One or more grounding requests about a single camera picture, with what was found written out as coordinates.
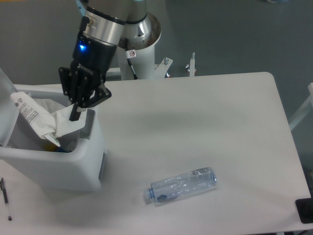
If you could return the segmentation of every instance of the trash bin lid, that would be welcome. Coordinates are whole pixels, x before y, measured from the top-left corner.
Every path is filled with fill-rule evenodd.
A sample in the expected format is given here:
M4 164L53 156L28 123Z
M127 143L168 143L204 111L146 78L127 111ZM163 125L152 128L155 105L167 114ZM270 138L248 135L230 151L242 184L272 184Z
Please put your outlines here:
M10 99L10 95L17 91L11 80L0 69L0 146L6 146L18 117L19 111Z

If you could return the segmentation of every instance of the bottle cap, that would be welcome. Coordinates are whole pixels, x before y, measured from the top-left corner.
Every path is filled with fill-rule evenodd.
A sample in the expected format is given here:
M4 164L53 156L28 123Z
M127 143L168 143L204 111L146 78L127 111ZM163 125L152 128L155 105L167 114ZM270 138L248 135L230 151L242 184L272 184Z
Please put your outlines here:
M144 196L144 198L145 198L146 204L152 203L152 198L151 198L151 195L150 195L150 192L149 192L148 189L145 189L145 190L143 191L143 196Z

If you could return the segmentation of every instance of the plastic water bottle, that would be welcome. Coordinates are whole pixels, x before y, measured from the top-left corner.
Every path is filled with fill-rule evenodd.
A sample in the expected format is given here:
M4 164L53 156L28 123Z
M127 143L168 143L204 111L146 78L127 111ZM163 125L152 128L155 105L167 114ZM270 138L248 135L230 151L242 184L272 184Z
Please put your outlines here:
M206 167L151 183L151 188L144 190L144 197L147 204L168 202L201 193L215 184L213 169Z

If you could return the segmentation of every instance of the black object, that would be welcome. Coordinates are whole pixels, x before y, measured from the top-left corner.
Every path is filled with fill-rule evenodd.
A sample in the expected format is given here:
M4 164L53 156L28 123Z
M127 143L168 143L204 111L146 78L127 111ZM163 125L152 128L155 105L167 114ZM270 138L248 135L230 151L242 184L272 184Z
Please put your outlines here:
M102 44L83 35L87 22L89 19L83 17L70 69L59 68L63 93L74 104L69 118L71 121L78 120L80 116L80 112L77 112L78 107L94 107L112 96L104 83L116 45Z
M6 194L6 189L5 189L5 184L4 184L4 179L1 178L0 180L0 188L3 192L3 197L4 197L4 203L8 206L9 205L9 200L8 200L8 196ZM11 221L12 220L12 216L9 214L8 216L8 220Z
M304 198L295 201L300 220L304 224L313 223L313 199Z
M89 22L90 22L89 17L88 16L83 16L82 17L82 21L80 21L79 30L80 31L85 31L87 25L89 24Z
M91 12L91 13L93 13L93 14L95 14L95 15L97 15L97 16L100 16L100 17L102 17L102 18L104 18L104 19L106 19L106 20L112 21L112 22L117 23L117 24L120 24L120 25L125 25L125 21L122 21L122 20L120 20L120 19L118 19L118 18L109 16L109 15L107 15L107 14L104 14L104 13L102 13L102 12L100 12L100 11L97 11L97 10L94 9L94 8L91 8L90 6L88 6L86 10L89 11L89 12Z
M6 189L5 189L4 179L3 178L1 178L1 180L0 180L0 188L1 188L2 192L3 192L4 203L8 204L9 200L8 200L8 196L6 194Z

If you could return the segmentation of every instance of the white table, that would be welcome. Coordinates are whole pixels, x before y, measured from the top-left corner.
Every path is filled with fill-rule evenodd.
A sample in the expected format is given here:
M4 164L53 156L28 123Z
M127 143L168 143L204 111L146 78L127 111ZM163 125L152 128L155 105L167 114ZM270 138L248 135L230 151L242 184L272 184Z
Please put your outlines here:
M103 188L43 189L1 161L13 216L6 219L1 202L1 234L244 235L313 228L300 222L294 203L310 194L272 75L106 84L113 96L99 113L109 149ZM215 190L145 205L142 192L150 182L206 166L217 174Z

